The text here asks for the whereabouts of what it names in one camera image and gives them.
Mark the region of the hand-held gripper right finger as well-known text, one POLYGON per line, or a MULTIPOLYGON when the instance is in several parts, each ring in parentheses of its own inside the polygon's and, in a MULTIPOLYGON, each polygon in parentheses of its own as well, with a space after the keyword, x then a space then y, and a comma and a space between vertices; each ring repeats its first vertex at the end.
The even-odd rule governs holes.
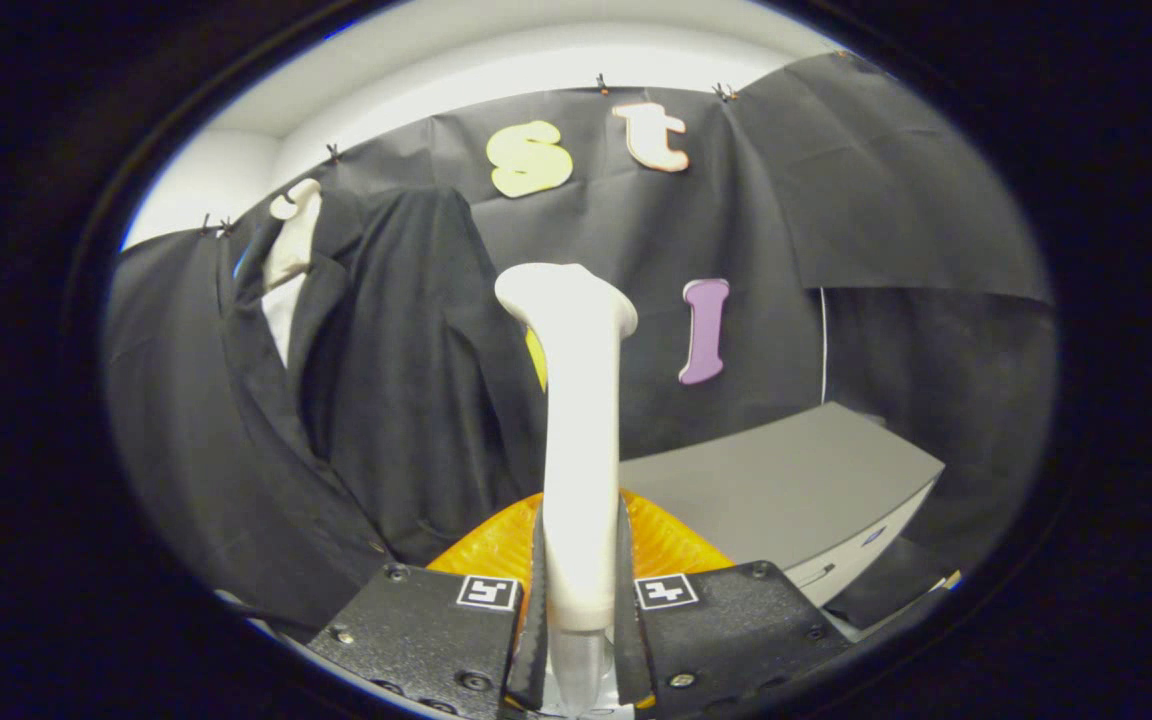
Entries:
POLYGON ((617 516, 616 694, 639 717, 733 717, 851 647, 770 561, 736 564, 646 498, 617 516))

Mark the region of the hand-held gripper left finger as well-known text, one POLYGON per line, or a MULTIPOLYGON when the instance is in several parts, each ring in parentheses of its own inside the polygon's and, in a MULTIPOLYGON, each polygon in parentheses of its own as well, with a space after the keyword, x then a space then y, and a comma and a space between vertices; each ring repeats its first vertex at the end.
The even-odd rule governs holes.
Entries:
POLYGON ((498 511, 426 568, 389 562, 308 643, 358 682, 467 719, 538 711, 547 680, 541 497, 498 511))

